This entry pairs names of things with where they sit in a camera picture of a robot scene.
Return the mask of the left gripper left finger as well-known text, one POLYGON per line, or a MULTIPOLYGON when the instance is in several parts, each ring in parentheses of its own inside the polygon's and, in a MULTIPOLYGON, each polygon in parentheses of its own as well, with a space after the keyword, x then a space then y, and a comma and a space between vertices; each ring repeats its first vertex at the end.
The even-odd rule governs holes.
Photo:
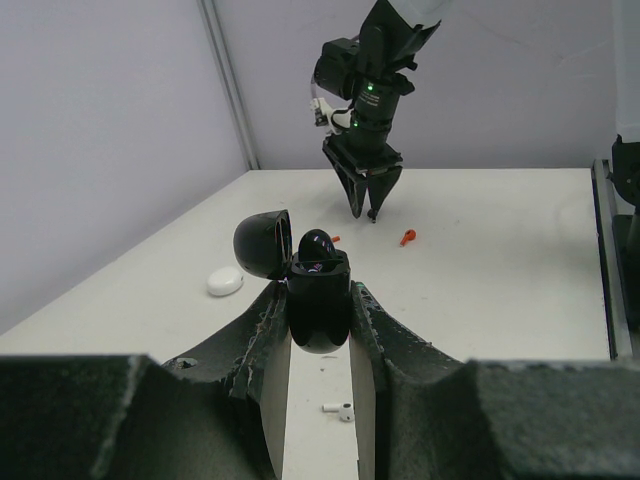
POLYGON ((291 337, 286 288, 159 364, 145 355, 5 356, 5 479, 278 479, 291 337))

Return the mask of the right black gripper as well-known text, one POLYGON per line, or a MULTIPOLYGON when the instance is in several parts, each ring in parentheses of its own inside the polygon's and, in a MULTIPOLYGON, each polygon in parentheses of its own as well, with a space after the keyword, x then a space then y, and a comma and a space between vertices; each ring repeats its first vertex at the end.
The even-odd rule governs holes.
POLYGON ((388 144, 376 151, 356 148, 345 135, 326 137, 322 151, 340 180, 353 217, 362 215, 367 185, 370 212, 378 213, 402 173, 401 154, 388 144))

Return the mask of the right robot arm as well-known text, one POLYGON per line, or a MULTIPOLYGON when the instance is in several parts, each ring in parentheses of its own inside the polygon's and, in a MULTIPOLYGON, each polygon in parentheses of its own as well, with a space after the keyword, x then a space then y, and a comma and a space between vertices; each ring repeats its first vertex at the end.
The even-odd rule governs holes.
POLYGON ((402 173, 388 143, 400 98, 415 86, 416 54, 440 27, 447 1, 377 1, 353 38, 325 43, 310 82, 310 108, 325 130, 322 151, 354 217, 375 221, 402 173))

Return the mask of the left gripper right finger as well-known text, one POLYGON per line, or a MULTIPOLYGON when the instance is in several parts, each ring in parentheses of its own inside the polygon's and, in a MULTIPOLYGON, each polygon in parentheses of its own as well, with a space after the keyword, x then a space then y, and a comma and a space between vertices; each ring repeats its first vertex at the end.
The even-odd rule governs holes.
POLYGON ((635 479, 635 361, 460 362, 351 287, 362 479, 635 479))

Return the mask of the black earbud case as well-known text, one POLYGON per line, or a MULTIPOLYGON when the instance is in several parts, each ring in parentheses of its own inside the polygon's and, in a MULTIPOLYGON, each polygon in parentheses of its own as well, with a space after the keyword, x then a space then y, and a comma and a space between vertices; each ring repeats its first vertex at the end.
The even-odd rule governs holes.
POLYGON ((237 262, 247 273, 286 284, 286 318, 294 342, 304 351, 327 354, 349 336, 351 269, 348 255, 301 262, 293 248, 286 210, 252 215, 239 223, 233 236, 237 262))

